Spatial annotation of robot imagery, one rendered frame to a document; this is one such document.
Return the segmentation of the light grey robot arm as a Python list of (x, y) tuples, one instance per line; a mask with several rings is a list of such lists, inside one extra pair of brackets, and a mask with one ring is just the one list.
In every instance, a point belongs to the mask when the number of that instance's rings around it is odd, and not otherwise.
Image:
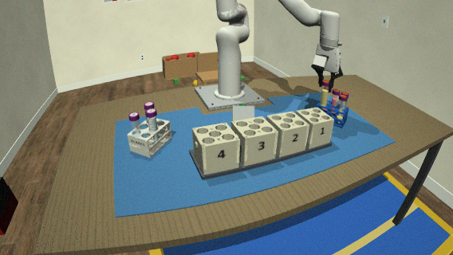
[[(302, 25), (320, 26), (320, 43), (332, 47), (342, 46), (339, 41), (340, 15), (311, 8), (304, 0), (278, 0)], [(220, 21), (229, 22), (216, 34), (218, 48), (218, 89), (215, 96), (222, 100), (244, 97), (241, 90), (241, 51), (239, 43), (250, 35), (246, 7), (237, 0), (216, 0)], [(232, 25), (231, 25), (232, 24)], [(325, 71), (329, 56), (316, 54), (313, 67)]]

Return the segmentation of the blue mat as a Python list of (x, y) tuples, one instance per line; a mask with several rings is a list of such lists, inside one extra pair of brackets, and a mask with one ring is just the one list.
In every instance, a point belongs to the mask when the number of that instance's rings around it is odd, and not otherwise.
[[(321, 92), (267, 98), (254, 117), (316, 108)], [(115, 217), (152, 214), (221, 202), (268, 190), (328, 170), (386, 147), (394, 139), (349, 108), (343, 128), (333, 125), (332, 146), (292, 159), (202, 180), (189, 150), (192, 128), (227, 123), (232, 111), (203, 115), (199, 108), (159, 113), (171, 121), (172, 138), (151, 158), (130, 151), (130, 120), (116, 121), (114, 143)]]

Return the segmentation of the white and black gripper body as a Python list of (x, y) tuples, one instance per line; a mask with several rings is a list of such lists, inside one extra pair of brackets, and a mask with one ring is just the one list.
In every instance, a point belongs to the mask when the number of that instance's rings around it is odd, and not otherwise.
[(341, 66), (341, 48), (318, 43), (316, 54), (329, 56), (325, 71), (338, 73)]

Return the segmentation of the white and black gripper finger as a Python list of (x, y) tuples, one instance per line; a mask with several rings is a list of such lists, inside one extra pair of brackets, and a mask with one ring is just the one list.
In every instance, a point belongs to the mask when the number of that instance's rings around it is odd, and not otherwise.
[(313, 67), (313, 65), (311, 65), (311, 67), (312, 67), (312, 68), (316, 71), (316, 73), (318, 74), (318, 76), (319, 76), (318, 84), (319, 84), (319, 87), (321, 87), (321, 86), (322, 86), (322, 81), (324, 80), (323, 71), (320, 70), (320, 69), (315, 69), (315, 68)]
[(333, 82), (336, 78), (338, 77), (342, 77), (343, 76), (343, 72), (341, 70), (341, 67), (339, 67), (339, 70), (338, 70), (338, 74), (335, 75), (335, 73), (331, 73), (331, 78), (329, 80), (329, 90), (331, 90), (331, 88), (333, 88)]

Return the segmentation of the white tube rack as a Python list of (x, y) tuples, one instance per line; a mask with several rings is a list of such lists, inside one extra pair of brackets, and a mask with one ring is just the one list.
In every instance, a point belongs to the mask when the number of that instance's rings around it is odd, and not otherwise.
[[(157, 126), (157, 131), (149, 131), (148, 127), (140, 129), (141, 133), (139, 135), (133, 135), (132, 131), (129, 132), (127, 136), (130, 151), (151, 158), (165, 143), (171, 139), (170, 121), (157, 119)], [(151, 140), (151, 138), (158, 132), (159, 138), (156, 141)], [(147, 136), (141, 137), (144, 134)]]

